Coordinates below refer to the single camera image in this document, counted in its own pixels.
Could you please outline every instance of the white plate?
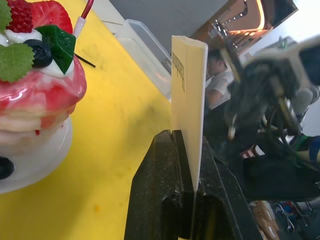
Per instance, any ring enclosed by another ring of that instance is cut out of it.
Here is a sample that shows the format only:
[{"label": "white plate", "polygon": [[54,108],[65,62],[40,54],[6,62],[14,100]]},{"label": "white plate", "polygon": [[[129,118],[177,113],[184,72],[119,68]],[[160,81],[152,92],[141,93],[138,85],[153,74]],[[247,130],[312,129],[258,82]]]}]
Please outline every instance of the white plate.
[{"label": "white plate", "polygon": [[72,142],[72,123],[68,118],[48,141],[20,155],[2,156],[14,164],[14,172],[0,181],[0,194],[34,184],[52,173],[67,156]]}]

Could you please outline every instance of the yellow table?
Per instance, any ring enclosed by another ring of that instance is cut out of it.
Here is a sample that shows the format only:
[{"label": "yellow table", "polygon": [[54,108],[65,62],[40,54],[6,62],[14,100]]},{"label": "yellow table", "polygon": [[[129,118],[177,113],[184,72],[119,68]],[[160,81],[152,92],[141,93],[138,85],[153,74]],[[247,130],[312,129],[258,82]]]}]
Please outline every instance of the yellow table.
[{"label": "yellow table", "polygon": [[[59,0],[73,25],[83,0]],[[45,179],[0,195],[1,240],[121,240],[132,177],[170,104],[91,12],[76,53],[87,93],[72,114],[73,143]]]}]

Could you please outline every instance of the orange light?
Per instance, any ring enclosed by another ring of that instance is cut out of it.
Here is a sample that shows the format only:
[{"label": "orange light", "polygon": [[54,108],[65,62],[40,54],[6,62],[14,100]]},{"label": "orange light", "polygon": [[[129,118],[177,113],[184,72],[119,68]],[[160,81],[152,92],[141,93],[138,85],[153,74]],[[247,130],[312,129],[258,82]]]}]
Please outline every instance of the orange light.
[{"label": "orange light", "polygon": [[243,31],[255,32],[255,31],[262,31],[264,29],[266,21],[265,21],[264,8],[262,7],[261,0],[256,0],[256,4],[258,5],[258,10],[259,10],[259,13],[260,13],[260,24],[255,29],[244,29]]},{"label": "orange light", "polygon": [[240,30],[233,30],[233,31],[229,31],[229,33],[231,33],[231,34],[240,34],[241,31]]}]

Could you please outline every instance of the green leaf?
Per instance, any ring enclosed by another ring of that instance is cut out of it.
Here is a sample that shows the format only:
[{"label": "green leaf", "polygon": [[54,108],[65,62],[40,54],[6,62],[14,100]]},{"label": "green leaf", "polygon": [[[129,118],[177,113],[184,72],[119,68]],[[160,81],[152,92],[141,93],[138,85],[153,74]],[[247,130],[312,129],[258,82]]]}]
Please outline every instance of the green leaf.
[{"label": "green leaf", "polygon": [[0,31],[5,30],[11,21],[11,8],[8,6],[8,2],[0,0]]},{"label": "green leaf", "polygon": [[0,80],[16,82],[32,69],[34,60],[32,47],[23,43],[0,45]]}]

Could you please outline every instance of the red wire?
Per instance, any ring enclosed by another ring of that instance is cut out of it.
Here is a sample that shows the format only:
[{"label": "red wire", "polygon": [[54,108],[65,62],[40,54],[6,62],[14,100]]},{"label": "red wire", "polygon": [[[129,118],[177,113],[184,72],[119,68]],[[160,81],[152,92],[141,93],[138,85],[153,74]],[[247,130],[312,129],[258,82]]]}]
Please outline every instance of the red wire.
[{"label": "red wire", "polygon": [[83,13],[81,14],[81,17],[82,17],[83,19],[86,19],[86,17],[87,17],[87,15],[88,15],[88,13],[89,13],[92,5],[94,4],[94,1],[95,1],[95,0],[88,0],[88,2],[86,3],[86,6],[85,6],[85,8],[84,8],[84,10],[83,10]]}]

